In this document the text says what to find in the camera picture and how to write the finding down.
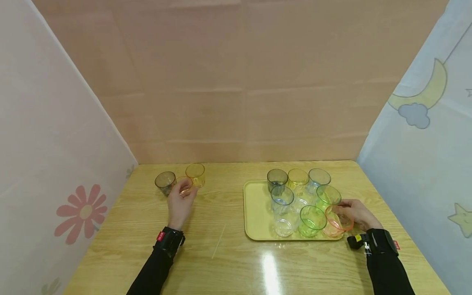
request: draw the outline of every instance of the gray cloud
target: gray cloud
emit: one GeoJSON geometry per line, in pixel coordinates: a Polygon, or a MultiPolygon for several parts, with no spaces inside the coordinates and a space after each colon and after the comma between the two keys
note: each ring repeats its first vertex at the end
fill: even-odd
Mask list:
{"type": "Polygon", "coordinates": [[[404,104],[398,108],[400,116],[406,119],[410,126],[416,126],[419,129],[425,129],[430,125],[428,117],[428,108],[423,104],[404,104]]]}

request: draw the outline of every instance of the yellow star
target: yellow star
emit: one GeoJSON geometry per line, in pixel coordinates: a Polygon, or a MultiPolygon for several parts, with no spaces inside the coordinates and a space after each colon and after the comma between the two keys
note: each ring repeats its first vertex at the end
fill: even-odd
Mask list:
{"type": "Polygon", "coordinates": [[[455,214],[449,216],[448,218],[457,223],[461,227],[461,231],[464,234],[464,237],[472,236],[472,212],[466,211],[461,205],[455,203],[455,214]]]}

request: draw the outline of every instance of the beige backdrop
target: beige backdrop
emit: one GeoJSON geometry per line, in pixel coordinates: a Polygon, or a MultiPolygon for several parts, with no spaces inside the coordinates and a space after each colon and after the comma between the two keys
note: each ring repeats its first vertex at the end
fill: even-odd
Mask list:
{"type": "Polygon", "coordinates": [[[447,0],[33,0],[140,163],[355,159],[447,0]]]}

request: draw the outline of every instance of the black sleeve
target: black sleeve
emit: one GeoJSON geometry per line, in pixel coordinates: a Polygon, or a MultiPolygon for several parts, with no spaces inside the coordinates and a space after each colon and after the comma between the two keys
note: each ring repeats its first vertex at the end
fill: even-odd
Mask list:
{"type": "Polygon", "coordinates": [[[405,268],[393,252],[367,256],[375,295],[414,295],[405,268]]]}
{"type": "Polygon", "coordinates": [[[157,295],[169,275],[172,259],[163,250],[156,249],[149,256],[127,295],[157,295]]]}

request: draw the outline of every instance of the wrist strap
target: wrist strap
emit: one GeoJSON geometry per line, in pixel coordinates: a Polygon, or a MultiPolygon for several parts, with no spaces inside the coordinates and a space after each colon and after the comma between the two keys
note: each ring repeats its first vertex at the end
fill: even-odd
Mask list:
{"type": "Polygon", "coordinates": [[[384,229],[371,228],[367,231],[369,246],[373,254],[393,253],[398,256],[398,251],[390,233],[384,229]]]}
{"type": "Polygon", "coordinates": [[[184,232],[165,227],[159,232],[154,249],[163,250],[170,258],[174,259],[177,250],[184,244],[184,232]]]}

